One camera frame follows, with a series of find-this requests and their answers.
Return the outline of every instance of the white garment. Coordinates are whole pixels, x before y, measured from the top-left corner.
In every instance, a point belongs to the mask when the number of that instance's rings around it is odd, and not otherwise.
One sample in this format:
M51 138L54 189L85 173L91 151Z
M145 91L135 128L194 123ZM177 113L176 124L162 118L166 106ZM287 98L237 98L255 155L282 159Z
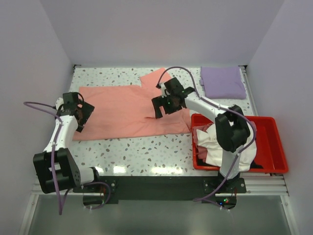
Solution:
M248 137L245 146L252 140L253 131L250 125L248 125L251 135ZM207 155L205 163L215 166L222 165L223 149L217 142L215 124L212 124L207 130L197 130L198 146L205 147L207 149ZM256 143L255 141L246 150L241 153L239 161L239 170L248 171L250 165L256 155Z

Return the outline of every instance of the pink shirt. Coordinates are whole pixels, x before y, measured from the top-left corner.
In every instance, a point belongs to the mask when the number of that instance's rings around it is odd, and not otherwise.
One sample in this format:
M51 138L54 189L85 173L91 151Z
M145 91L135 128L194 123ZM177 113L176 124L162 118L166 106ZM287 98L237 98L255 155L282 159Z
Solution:
M165 134L188 133L191 118L188 109L155 119L151 99L161 95L156 88L164 68L140 78L141 86L80 87L86 102L95 107L82 133L73 140L102 140ZM171 79L166 73L162 81Z

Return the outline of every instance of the lavender towel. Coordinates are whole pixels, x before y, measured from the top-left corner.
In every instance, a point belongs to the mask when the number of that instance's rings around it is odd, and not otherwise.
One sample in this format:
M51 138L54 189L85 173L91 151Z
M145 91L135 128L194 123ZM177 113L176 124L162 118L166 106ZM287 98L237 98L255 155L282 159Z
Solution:
M210 99L245 99L246 90L241 81L239 67L201 67L200 84Z

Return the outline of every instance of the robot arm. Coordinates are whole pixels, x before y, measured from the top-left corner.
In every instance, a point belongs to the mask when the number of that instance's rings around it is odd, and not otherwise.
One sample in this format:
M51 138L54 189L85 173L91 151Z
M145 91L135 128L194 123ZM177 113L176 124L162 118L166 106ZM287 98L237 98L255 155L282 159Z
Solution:
M98 172L94 167L79 169L68 147L75 131L81 132L94 107L78 98L78 93L65 93L56 102L58 110L55 128L49 144L42 153L35 154L33 163L44 193L55 192L51 172L52 146L55 145L55 168L60 190L76 188L85 183L98 180ZM62 125L56 141L55 135Z
M223 149L222 166L220 173L226 177L236 156L227 179L233 179L238 175L240 153L250 136L250 130L245 120L232 112L233 110L243 115L241 108L237 105L228 108L206 97L198 97L195 90L191 87L184 89L177 78L161 84L162 95L152 99L156 118L162 117L160 107L164 108L166 114L174 113L182 108L188 108L204 115L216 124L217 140Z

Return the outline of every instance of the red tray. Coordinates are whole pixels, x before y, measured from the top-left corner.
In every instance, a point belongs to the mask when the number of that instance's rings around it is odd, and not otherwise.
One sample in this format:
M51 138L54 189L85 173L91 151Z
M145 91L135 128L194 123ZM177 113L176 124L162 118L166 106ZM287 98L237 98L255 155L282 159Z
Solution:
M261 165L263 169L251 168L249 172L261 173L287 173L288 165L285 153L279 138L276 122L271 117L254 117L247 116L250 121L253 121L257 128L256 146L257 153L255 163ZM212 123L209 119L201 114L192 114L191 127L203 126ZM195 169L201 170L219 170L217 166L212 166L198 159L198 149L192 141L193 165Z

